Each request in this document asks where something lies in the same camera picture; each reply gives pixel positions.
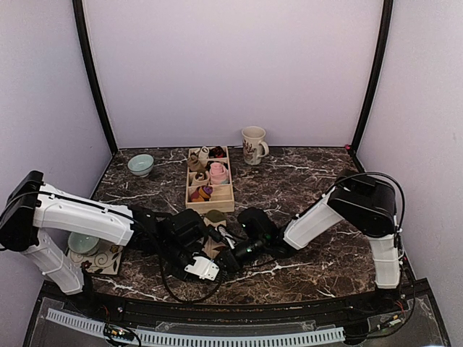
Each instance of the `light green bowl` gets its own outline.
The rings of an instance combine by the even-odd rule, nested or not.
[[[153,165],[154,159],[149,154],[136,155],[127,164],[130,172],[140,177],[146,177],[153,170]]]
[[[67,239],[67,246],[74,253],[82,255],[94,255],[98,251],[98,242],[100,239],[98,237],[71,233]]]

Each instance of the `marble tabletop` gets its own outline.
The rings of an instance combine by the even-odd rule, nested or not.
[[[129,159],[147,153],[155,158],[146,178],[133,176]],[[160,212],[185,209],[186,148],[121,150],[114,157],[95,200],[114,205],[143,205]],[[241,233],[237,216],[246,207],[264,209],[277,226],[312,204],[344,168],[354,165],[344,148],[272,147],[259,166],[248,166],[242,149],[229,148],[234,185],[235,212],[227,224]],[[259,259],[254,265],[262,263]],[[314,239],[293,258],[249,267],[229,275],[207,304],[277,304],[326,299],[364,293],[374,289],[375,270],[368,240],[347,222],[341,222]],[[159,275],[156,256],[126,249],[119,274],[93,276],[96,291],[133,299],[174,301]],[[213,283],[185,283],[168,278],[177,296],[196,299]]]

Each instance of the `wooden tray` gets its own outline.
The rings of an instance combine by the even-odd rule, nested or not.
[[[191,187],[193,177],[195,173],[187,171],[187,192],[185,194],[185,206],[191,208],[200,214],[206,214],[210,210],[219,210],[221,212],[234,212],[234,194],[233,194],[233,181],[232,181],[232,167],[230,166],[229,149],[222,147],[225,150],[226,158],[209,158],[208,162],[219,162],[226,163],[229,167],[229,184],[211,185],[213,192],[211,199],[205,202],[190,202],[190,195],[197,189],[197,187]],[[200,148],[190,148],[188,151],[188,158],[192,153],[196,153]]]

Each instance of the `white wall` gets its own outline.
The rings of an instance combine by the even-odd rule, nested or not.
[[[120,147],[350,143],[382,0],[86,1]]]
[[[33,169],[56,187],[90,195],[110,152],[71,1],[0,1],[0,123],[0,206]],[[1,344],[22,346],[42,276],[23,256],[2,252],[0,279]]]
[[[463,2],[396,1],[372,114],[367,170],[404,185],[404,243],[463,346]]]

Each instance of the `white mug with floral design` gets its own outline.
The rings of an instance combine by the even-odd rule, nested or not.
[[[262,158],[270,153],[267,142],[264,141],[266,131],[261,127],[246,127],[243,135],[243,156],[248,165],[258,165]]]

